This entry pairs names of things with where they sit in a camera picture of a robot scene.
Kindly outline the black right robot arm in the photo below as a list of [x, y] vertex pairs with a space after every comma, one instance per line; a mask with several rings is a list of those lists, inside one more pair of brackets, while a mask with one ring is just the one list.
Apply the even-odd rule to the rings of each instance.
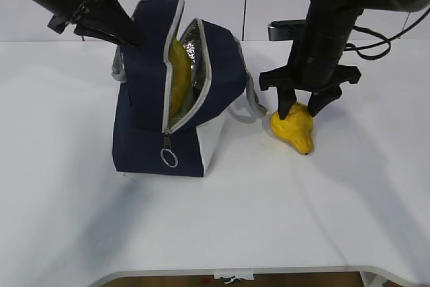
[[429, 0], [310, 0], [305, 19], [272, 21], [267, 29], [271, 41], [292, 41], [286, 65], [261, 73], [259, 86], [277, 90], [278, 115], [284, 120], [297, 102], [296, 91], [310, 93], [308, 111], [316, 116], [342, 95], [341, 84], [361, 78], [355, 66], [340, 65], [346, 50], [359, 51], [348, 42], [351, 32], [368, 29], [355, 23], [367, 9], [417, 12]]

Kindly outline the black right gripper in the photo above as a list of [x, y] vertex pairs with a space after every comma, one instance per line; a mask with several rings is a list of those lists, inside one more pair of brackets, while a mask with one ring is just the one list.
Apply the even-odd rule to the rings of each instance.
[[311, 73], [305, 75], [292, 65], [286, 65], [259, 75], [259, 87], [267, 91], [277, 87], [278, 115], [285, 120], [292, 106], [296, 103], [295, 90], [312, 93], [308, 101], [308, 111], [316, 116], [323, 108], [342, 96], [341, 84], [357, 84], [361, 78], [355, 66], [337, 65], [333, 72]]

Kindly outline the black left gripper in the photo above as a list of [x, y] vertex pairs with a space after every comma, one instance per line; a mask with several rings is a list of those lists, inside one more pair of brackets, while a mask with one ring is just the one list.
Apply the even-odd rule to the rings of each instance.
[[86, 6], [85, 25], [76, 25], [76, 35], [116, 45], [139, 47], [143, 43], [144, 34], [118, 0], [49, 0], [53, 16], [48, 27], [58, 34], [63, 33], [69, 24], [80, 18]]

